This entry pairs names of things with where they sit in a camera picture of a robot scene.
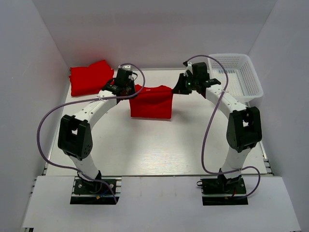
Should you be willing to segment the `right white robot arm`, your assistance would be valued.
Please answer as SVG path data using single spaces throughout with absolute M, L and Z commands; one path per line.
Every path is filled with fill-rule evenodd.
M 211 79 L 205 62 L 184 62 L 185 71 L 179 75 L 173 94 L 189 95 L 193 91 L 214 103 L 228 119 L 226 139 L 228 154 L 219 169 L 218 188 L 225 193 L 235 188 L 249 152 L 262 139 L 260 112 L 257 107 L 240 103 L 224 90 L 217 79 Z

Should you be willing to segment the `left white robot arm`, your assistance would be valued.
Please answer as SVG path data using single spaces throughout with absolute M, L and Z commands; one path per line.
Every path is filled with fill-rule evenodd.
M 118 103 L 115 97 L 135 94 L 132 66 L 118 69 L 116 78 L 99 91 L 99 100 L 89 103 L 74 115 L 64 115 L 60 121 L 58 148 L 69 156 L 78 169 L 79 177 L 86 180 L 85 187 L 92 193 L 101 190 L 101 173 L 91 157 L 92 129 L 95 124 Z

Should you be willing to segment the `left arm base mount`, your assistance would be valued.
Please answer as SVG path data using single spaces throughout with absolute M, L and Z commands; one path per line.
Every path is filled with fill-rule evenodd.
M 70 197 L 71 205 L 116 205 L 121 193 L 120 177 L 102 178 L 101 182 L 75 177 Z

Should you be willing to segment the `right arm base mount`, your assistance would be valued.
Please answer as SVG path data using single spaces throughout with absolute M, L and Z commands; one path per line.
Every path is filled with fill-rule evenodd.
M 242 175 L 232 179 L 223 174 L 216 178 L 201 178 L 197 186 L 201 188 L 203 206 L 248 205 Z

